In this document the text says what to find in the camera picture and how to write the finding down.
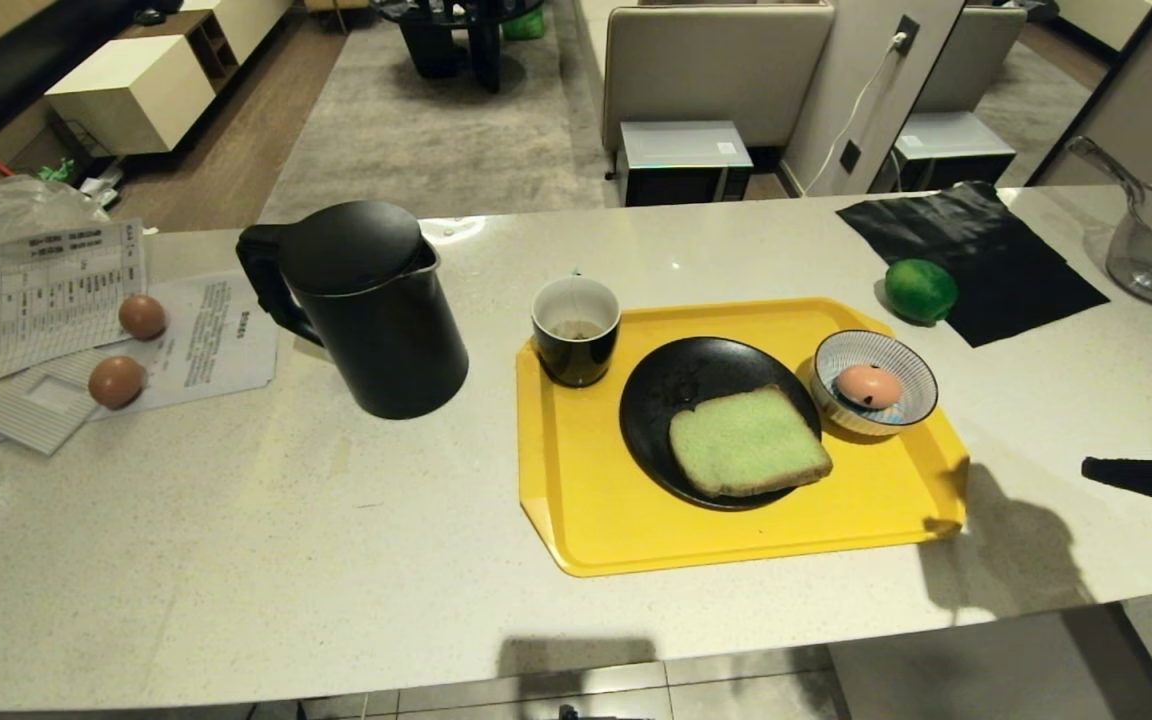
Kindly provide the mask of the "black cloth mat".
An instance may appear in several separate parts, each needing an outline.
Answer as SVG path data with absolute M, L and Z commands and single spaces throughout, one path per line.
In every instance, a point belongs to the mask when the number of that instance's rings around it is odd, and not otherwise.
M 888 266 L 910 258 L 942 266 L 958 287 L 957 304 L 942 323 L 972 347 L 1108 302 L 1064 256 L 1011 214 L 987 183 L 856 202 L 838 215 Z

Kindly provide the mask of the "black round plate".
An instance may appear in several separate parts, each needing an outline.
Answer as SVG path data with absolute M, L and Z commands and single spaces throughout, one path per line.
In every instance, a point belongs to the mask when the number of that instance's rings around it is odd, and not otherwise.
M 785 393 L 803 418 L 814 441 L 823 441 L 823 424 L 805 384 L 781 361 L 753 346 L 727 338 L 682 338 L 650 351 L 630 376 L 620 402 L 620 429 L 637 467 L 657 486 L 691 505 L 710 510 L 742 511 L 781 500 L 794 488 L 776 488 L 751 497 L 704 497 L 685 478 L 672 450 L 669 420 L 702 402 L 771 386 Z

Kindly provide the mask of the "green lime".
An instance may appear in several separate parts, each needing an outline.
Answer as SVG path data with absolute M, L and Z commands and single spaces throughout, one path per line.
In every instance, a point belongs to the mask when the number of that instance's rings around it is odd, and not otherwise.
M 890 309 L 908 323 L 934 325 L 954 310 L 958 287 L 942 266 L 910 258 L 888 266 L 884 295 Z

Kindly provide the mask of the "white striped card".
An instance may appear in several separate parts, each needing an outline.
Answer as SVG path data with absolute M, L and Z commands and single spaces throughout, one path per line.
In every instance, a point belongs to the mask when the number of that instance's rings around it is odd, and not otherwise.
M 52 456 L 97 411 L 93 370 L 109 359 L 88 350 L 47 361 L 0 386 L 0 438 Z

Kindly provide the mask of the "white text paper sheet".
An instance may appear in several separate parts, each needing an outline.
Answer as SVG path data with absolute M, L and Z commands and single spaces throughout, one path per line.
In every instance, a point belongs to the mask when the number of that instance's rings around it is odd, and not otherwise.
M 141 363 L 147 384 L 131 406 L 108 416 L 142 414 L 204 397 L 257 389 L 273 381 L 280 328 L 242 272 L 194 275 L 147 287 L 168 325 L 152 341 L 105 348 Z

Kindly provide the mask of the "black coffee table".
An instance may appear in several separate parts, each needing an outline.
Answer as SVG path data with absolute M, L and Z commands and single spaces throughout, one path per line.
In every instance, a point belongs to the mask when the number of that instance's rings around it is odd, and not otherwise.
M 477 85 L 500 91 L 500 44 L 509 20 L 547 0 L 372 0 L 380 18 L 397 24 L 420 78 L 448 79 L 470 69 Z

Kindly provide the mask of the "yellow plastic tray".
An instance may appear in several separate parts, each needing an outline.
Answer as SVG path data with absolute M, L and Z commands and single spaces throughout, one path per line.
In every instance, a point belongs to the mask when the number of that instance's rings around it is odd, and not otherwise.
M 938 409 L 897 435 L 867 438 L 814 406 L 832 473 L 751 510 L 710 510 L 672 497 L 628 452 L 622 392 L 655 348 L 682 338 L 736 340 L 781 361 L 812 397 L 814 350 L 849 329 L 887 332 L 833 300 L 627 310 L 609 372 L 586 389 L 558 386 L 535 351 L 520 351 L 518 495 L 550 555 L 573 577 L 604 577 L 955 535 L 967 520 L 969 455 Z

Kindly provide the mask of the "black electric kettle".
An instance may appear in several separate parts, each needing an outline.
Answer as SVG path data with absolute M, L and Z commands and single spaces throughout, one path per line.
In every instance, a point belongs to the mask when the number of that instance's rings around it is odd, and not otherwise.
M 251 225 L 236 253 L 262 310 L 324 348 L 366 414 L 433 414 L 467 381 L 440 256 L 410 211 L 343 202 L 300 222 Z

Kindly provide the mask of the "brown egg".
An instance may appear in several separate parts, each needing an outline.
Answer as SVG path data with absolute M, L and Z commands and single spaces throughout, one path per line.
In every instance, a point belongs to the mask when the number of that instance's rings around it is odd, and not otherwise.
M 169 325 L 165 306 L 145 293 L 124 300 L 119 306 L 118 319 L 123 331 L 141 342 L 160 338 Z
M 126 355 L 105 357 L 88 378 L 88 392 L 92 400 L 109 410 L 131 406 L 146 386 L 146 367 Z

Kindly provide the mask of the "grey floor rug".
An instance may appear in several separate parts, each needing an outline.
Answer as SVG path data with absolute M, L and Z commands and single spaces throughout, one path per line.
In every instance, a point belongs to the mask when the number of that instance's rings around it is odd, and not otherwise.
M 344 41 L 262 223 L 346 200 L 387 200 L 419 218 L 611 209 L 593 60 L 573 0 L 545 5 L 547 33 L 502 47 L 500 92 L 470 73 L 424 79 L 397 26 Z

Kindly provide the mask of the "cream cube cabinet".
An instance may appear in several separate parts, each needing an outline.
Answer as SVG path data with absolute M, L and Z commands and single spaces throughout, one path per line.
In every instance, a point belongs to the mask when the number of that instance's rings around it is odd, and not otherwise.
M 94 158 L 172 152 L 209 109 L 220 81 L 184 35 L 118 38 L 44 99 Z

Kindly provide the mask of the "printed table paper sheet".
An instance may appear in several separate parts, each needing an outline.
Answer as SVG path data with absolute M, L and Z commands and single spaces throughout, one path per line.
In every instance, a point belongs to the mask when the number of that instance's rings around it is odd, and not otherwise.
M 141 220 L 0 243 L 0 379 L 128 340 L 123 302 L 146 291 Z

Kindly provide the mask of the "pink spotted egg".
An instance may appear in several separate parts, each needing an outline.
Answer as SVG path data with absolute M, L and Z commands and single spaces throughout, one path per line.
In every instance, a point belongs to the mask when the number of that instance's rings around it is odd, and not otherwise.
M 869 410 L 886 410 L 897 404 L 904 388 L 896 376 L 882 366 L 856 364 L 841 370 L 835 379 L 838 396 L 851 406 Z

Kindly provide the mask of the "black mug white inside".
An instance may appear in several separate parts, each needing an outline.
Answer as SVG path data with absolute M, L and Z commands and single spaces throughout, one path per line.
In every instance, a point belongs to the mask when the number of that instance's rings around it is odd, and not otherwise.
M 599 382 L 611 367 L 622 306 L 602 283 L 567 275 L 536 293 L 531 306 L 532 343 L 545 372 L 567 387 Z

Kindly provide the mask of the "beige sofa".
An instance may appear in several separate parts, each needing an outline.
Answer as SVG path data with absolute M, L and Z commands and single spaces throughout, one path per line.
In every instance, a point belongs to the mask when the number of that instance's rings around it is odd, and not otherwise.
M 791 141 L 836 8 L 829 0 L 575 0 L 602 118 L 730 120 L 751 149 Z

